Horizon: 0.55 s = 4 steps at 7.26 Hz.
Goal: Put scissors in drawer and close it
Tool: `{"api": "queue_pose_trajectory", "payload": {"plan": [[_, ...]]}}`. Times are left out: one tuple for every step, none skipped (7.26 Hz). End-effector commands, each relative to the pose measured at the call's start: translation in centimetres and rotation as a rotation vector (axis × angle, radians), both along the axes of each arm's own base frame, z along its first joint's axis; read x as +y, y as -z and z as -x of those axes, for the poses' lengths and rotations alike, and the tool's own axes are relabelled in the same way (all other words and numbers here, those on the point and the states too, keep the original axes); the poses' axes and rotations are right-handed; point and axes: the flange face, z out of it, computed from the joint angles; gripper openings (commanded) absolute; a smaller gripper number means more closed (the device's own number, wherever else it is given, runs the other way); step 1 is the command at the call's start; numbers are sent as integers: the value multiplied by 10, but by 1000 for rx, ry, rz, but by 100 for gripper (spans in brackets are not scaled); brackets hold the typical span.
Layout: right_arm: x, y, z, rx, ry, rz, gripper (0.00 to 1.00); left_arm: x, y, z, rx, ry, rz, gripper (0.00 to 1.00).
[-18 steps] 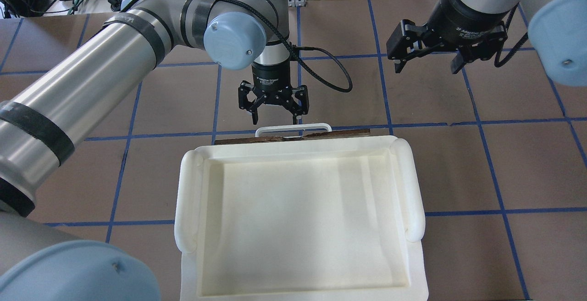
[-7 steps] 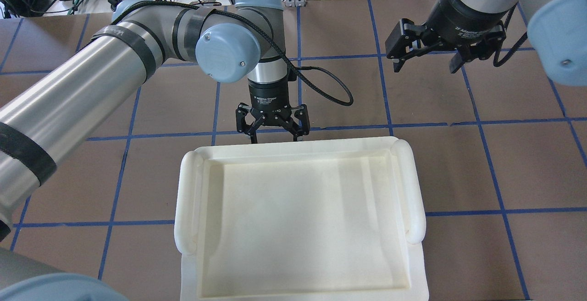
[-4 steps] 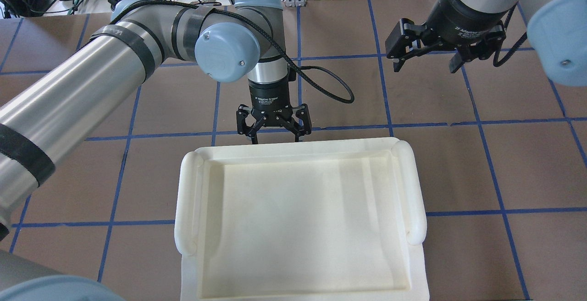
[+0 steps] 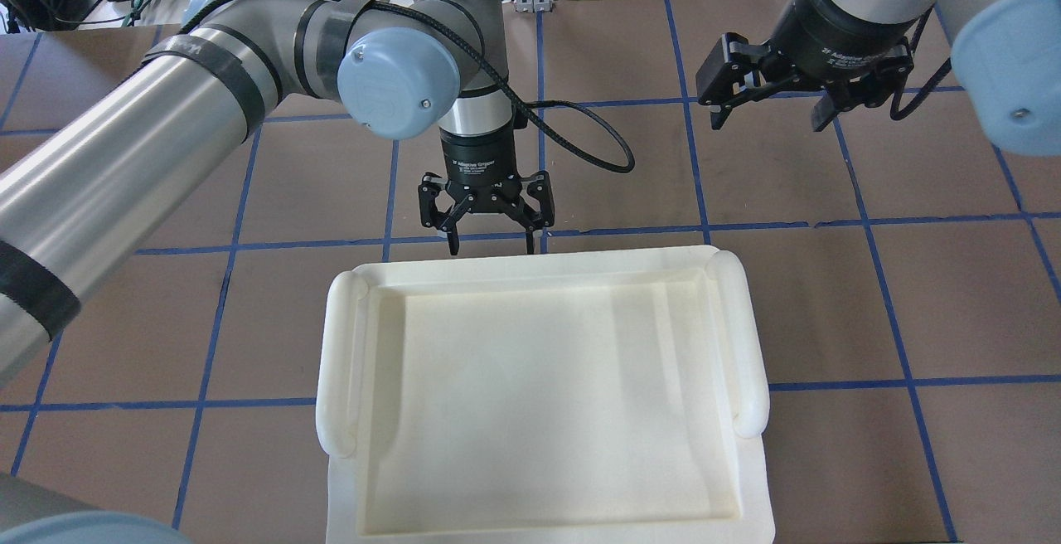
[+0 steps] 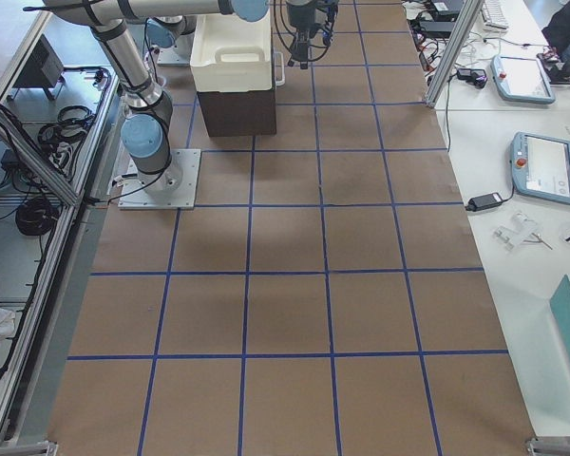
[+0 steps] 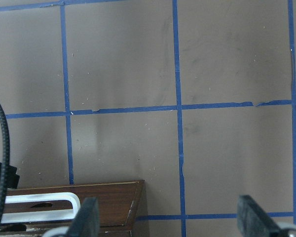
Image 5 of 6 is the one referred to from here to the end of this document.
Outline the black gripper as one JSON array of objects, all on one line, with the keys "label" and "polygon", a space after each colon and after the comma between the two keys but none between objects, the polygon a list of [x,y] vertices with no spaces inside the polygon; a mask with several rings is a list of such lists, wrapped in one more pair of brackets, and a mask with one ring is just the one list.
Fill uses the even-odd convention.
[{"label": "black gripper", "polygon": [[290,51],[288,67],[294,67],[299,62],[301,69],[307,69],[309,67],[308,49],[329,49],[333,43],[334,18],[327,18],[322,21],[315,20],[309,24],[289,20],[288,26],[288,31],[293,36],[291,43],[287,46]]}]

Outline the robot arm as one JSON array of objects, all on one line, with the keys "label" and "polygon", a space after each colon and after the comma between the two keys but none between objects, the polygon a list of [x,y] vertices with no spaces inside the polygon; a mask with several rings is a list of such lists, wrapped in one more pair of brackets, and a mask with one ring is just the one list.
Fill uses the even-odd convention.
[{"label": "robot arm", "polygon": [[[286,1],[289,26],[293,28],[293,39],[288,46],[290,60],[288,66],[295,63],[301,69],[307,69],[309,63],[324,57],[333,43],[334,27],[339,10],[338,1]],[[312,40],[319,34],[322,52],[311,57]]]},{"label": "robot arm", "polygon": [[168,141],[173,112],[168,94],[153,79],[127,29],[127,20],[199,14],[235,14],[247,22],[262,19],[266,1],[45,1],[25,11],[48,11],[77,25],[90,27],[123,87],[131,111],[122,128],[122,142],[146,187],[175,184]]}]

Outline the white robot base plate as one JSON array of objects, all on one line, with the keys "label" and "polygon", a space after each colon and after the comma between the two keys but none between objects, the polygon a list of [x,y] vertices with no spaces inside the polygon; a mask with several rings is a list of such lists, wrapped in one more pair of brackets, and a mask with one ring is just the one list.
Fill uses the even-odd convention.
[{"label": "white robot base plate", "polygon": [[122,210],[193,209],[196,202],[201,151],[199,149],[172,149],[172,161],[163,175],[143,188],[154,178],[137,174],[137,166],[128,161],[127,173],[132,179],[123,183],[125,196],[119,198]]}]

